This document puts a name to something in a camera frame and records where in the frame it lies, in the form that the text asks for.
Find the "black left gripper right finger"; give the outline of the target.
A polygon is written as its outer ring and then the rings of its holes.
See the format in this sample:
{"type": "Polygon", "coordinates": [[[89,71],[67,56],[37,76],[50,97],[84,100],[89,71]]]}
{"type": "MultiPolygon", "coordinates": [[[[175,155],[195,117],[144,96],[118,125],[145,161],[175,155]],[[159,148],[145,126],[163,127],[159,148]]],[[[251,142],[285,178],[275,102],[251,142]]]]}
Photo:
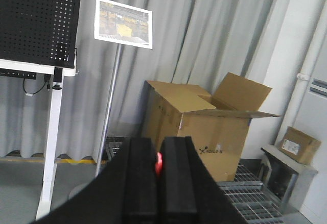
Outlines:
{"type": "Polygon", "coordinates": [[[202,163],[191,137],[167,137],[160,152],[160,223],[246,222],[202,163]]]}

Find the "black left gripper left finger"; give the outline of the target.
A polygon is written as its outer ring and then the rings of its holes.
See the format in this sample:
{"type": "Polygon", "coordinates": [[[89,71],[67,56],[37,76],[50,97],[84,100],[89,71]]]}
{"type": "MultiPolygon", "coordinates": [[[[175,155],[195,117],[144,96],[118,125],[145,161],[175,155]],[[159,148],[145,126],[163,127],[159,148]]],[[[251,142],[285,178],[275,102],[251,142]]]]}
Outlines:
{"type": "Polygon", "coordinates": [[[149,138],[125,140],[97,177],[37,223],[155,223],[155,161],[149,138]]]}

